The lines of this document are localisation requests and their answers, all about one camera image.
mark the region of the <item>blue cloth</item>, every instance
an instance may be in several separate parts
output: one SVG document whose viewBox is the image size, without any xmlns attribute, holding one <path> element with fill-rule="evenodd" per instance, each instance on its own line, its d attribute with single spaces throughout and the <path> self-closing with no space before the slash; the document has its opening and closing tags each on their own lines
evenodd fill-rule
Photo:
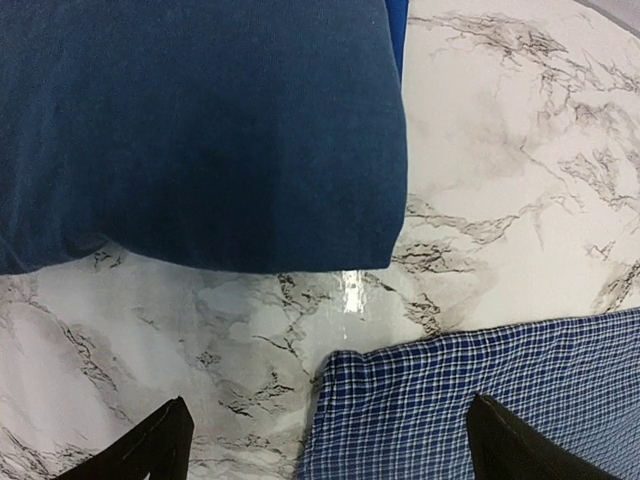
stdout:
<svg viewBox="0 0 640 480">
<path fill-rule="evenodd" d="M 409 0 L 385 0 L 389 14 L 389 27 L 393 54 L 396 58 L 398 72 L 402 75 L 404 60 L 404 40 L 407 32 L 407 17 L 409 15 Z"/>
<path fill-rule="evenodd" d="M 198 268 L 384 268 L 407 139 L 384 0 L 6 0 L 0 274 L 107 240 Z"/>
<path fill-rule="evenodd" d="M 299 478 L 471 480 L 476 393 L 610 474 L 640 478 L 639 309 L 334 353 Z"/>
</svg>

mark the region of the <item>checkered cloth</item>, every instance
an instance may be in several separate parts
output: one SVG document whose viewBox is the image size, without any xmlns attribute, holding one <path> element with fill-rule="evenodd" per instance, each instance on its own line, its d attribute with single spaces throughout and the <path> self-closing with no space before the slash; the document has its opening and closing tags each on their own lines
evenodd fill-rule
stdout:
<svg viewBox="0 0 640 480">
<path fill-rule="evenodd" d="M 640 309 L 455 333 L 324 370 L 299 479 L 473 479 L 477 392 L 620 478 L 640 478 Z"/>
</svg>

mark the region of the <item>white marble floor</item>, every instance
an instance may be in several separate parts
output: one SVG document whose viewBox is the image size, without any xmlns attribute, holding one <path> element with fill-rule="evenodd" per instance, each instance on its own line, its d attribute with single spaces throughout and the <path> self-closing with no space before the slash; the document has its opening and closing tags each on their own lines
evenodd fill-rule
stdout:
<svg viewBox="0 0 640 480">
<path fill-rule="evenodd" d="M 170 397 L 193 479 L 286 479 L 323 358 L 640 306 L 640 41 L 571 0 L 413 0 L 411 178 L 386 271 L 247 276 L 116 248 L 0 278 L 0 478 Z"/>
</svg>

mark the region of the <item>dark blue fabric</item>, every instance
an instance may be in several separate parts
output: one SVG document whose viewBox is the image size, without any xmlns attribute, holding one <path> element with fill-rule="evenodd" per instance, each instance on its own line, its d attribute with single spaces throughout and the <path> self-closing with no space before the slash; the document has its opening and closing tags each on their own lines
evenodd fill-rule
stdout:
<svg viewBox="0 0 640 480">
<path fill-rule="evenodd" d="M 334 353 L 298 478 L 471 480 L 476 393 L 616 477 L 640 478 L 640 309 Z"/>
<path fill-rule="evenodd" d="M 389 264 L 406 200 L 383 0 L 6 0 L 0 274 L 106 240 L 240 272 Z"/>
<path fill-rule="evenodd" d="M 407 32 L 407 17 L 409 15 L 409 0 L 385 0 L 389 13 L 389 27 L 393 54 L 396 58 L 398 72 L 402 75 L 404 60 L 404 40 Z"/>
</svg>

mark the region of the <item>blue plaid fabric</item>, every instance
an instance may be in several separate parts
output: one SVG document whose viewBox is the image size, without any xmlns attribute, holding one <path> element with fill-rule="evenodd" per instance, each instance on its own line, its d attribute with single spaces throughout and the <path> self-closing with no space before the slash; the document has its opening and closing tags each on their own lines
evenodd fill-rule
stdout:
<svg viewBox="0 0 640 480">
<path fill-rule="evenodd" d="M 640 478 L 640 309 L 334 353 L 298 478 L 473 479 L 465 416 L 478 392 Z"/>
</svg>

